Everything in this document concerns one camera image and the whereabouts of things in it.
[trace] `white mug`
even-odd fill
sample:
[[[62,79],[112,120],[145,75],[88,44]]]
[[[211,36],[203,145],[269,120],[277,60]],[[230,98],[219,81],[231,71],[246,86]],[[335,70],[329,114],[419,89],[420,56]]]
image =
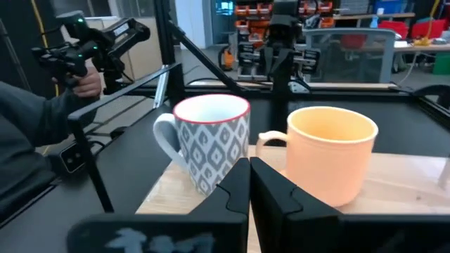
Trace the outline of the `white mug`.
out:
[[[182,156],[162,134],[163,122],[176,129]],[[247,157],[250,104],[226,94],[187,98],[173,114],[156,119],[153,133],[167,155],[189,171],[197,190],[209,195],[236,161]]]

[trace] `mug rim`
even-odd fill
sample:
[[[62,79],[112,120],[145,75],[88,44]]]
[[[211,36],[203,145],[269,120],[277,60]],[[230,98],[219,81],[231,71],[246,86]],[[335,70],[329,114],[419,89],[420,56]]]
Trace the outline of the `mug rim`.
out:
[[[179,105],[181,105],[183,102],[186,102],[186,101],[188,101],[188,100],[190,100],[190,99],[195,99],[195,98],[200,98],[200,97],[206,97],[206,96],[230,96],[230,97],[234,97],[234,98],[237,98],[237,99],[241,99],[241,100],[245,101],[245,103],[246,103],[246,105],[247,105],[247,108],[245,109],[245,111],[244,111],[243,113],[241,113],[241,114],[239,114],[239,115],[237,115],[237,116],[230,117],[230,118],[228,118],[228,119],[217,120],[217,121],[204,121],[204,122],[202,122],[202,121],[194,121],[194,120],[184,119],[183,117],[180,117],[180,116],[178,116],[178,115],[176,114],[176,108],[177,108]],[[216,94],[205,94],[205,95],[199,95],[199,96],[194,96],[194,97],[186,98],[186,99],[182,100],[181,102],[177,103],[177,104],[174,106],[174,109],[173,109],[173,111],[172,111],[172,114],[173,114],[177,119],[179,119],[179,120],[181,120],[181,121],[183,121],[183,122],[191,123],[191,124],[220,124],[220,123],[230,122],[230,121],[233,121],[233,120],[235,120],[235,119],[238,119],[238,118],[242,117],[243,115],[246,115],[247,113],[249,113],[249,111],[250,111],[250,102],[248,102],[247,99],[241,98],[240,96],[231,95],[231,94],[216,93]]]
[[[327,138],[321,138],[321,137],[317,137],[317,136],[313,136],[311,134],[307,134],[304,131],[298,129],[297,127],[294,127],[293,123],[292,123],[292,118],[294,116],[295,113],[298,113],[300,111],[305,111],[305,110],[314,110],[314,109],[331,109],[331,110],[338,110],[338,111],[343,111],[343,112],[350,112],[358,117],[362,117],[365,120],[367,120],[369,123],[371,123],[372,127],[373,127],[373,133],[369,136],[369,137],[365,137],[365,138],[361,138],[359,140],[354,140],[354,141],[336,141],[336,140],[330,140]],[[344,109],[344,108],[337,108],[337,107],[333,107],[333,106],[309,106],[306,108],[300,108],[300,109],[296,109],[295,111],[291,112],[288,116],[288,127],[292,128],[297,134],[306,136],[307,138],[313,139],[315,141],[320,141],[320,142],[325,142],[325,143],[337,143],[337,144],[358,144],[358,143],[363,143],[369,140],[374,139],[377,135],[378,135],[378,126],[377,124],[369,117],[359,113],[359,112],[355,112],[352,110],[348,110],[348,109]]]

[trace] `orange mug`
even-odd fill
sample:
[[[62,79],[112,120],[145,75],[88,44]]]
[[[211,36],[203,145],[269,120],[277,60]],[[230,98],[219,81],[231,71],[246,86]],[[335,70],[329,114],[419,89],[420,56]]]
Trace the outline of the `orange mug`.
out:
[[[288,116],[288,133],[259,134],[256,156],[272,139],[286,142],[289,180],[331,207],[351,202],[361,190],[372,154],[376,123],[342,108],[301,108]]]

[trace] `person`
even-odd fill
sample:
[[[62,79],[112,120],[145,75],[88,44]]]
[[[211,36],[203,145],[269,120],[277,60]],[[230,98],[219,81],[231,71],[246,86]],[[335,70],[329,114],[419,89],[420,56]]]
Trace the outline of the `person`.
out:
[[[68,115],[99,99],[101,79],[94,67],[73,90],[46,100],[0,82],[0,221],[36,197],[55,175],[36,147],[64,141]],[[86,123],[94,120],[88,115]]]

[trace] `mug handle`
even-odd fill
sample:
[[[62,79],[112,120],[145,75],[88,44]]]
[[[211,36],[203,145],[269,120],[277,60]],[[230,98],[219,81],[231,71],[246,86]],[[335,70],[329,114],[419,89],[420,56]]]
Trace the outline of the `mug handle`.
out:
[[[184,158],[170,145],[169,141],[164,137],[162,128],[163,122],[170,123],[176,131],[175,116],[170,113],[161,114],[153,124],[153,135],[155,135],[156,142],[164,150],[164,152],[180,167],[188,169],[188,165]]]
[[[261,149],[267,141],[281,140],[288,142],[288,135],[279,131],[268,131],[258,134],[258,141],[256,142],[256,156],[261,157]]]

